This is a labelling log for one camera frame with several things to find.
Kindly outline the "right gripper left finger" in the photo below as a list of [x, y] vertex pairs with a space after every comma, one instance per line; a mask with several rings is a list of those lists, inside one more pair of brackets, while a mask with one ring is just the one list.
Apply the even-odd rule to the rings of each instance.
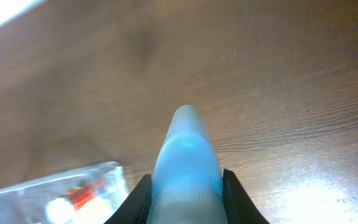
[[146, 224], [152, 203], [151, 189], [152, 176], [146, 174], [104, 224]]

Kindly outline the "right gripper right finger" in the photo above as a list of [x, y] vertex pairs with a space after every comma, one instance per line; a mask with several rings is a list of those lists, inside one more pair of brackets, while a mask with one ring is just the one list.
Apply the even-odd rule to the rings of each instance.
[[228, 169], [223, 172], [223, 205], [228, 224], [269, 224], [235, 173]]

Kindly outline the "orange tube white cap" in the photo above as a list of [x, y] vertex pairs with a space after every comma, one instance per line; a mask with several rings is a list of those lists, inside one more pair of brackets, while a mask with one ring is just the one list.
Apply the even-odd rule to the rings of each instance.
[[97, 196], [107, 192], [107, 185], [86, 184], [81, 187], [67, 190], [61, 195], [49, 201], [45, 206], [45, 214], [50, 223], [66, 223], [74, 218], [77, 211]]

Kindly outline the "white spray bottle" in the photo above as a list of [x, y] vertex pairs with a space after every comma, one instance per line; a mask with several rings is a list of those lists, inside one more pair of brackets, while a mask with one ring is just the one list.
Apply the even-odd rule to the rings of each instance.
[[160, 149], [147, 223], [227, 223], [218, 158], [192, 105], [176, 110]]

